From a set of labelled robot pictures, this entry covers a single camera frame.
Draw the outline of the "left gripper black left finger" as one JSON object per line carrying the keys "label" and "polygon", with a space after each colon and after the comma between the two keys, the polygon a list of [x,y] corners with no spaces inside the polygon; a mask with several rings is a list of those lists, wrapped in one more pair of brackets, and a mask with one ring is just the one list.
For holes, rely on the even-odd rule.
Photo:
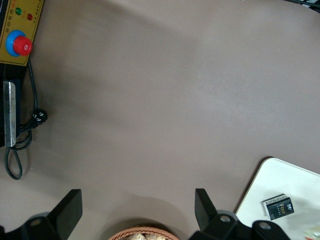
{"label": "left gripper black left finger", "polygon": [[67,240],[83,215],[82,191],[72,189],[51,210],[7,233],[8,240]]}

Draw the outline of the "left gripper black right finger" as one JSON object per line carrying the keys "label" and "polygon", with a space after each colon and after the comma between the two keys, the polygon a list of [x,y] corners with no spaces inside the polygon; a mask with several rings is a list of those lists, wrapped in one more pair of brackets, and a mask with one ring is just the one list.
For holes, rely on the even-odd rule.
{"label": "left gripper black right finger", "polygon": [[203,188],[195,190],[194,214],[199,230],[191,240],[250,240],[252,229],[240,222],[235,213],[217,210]]}

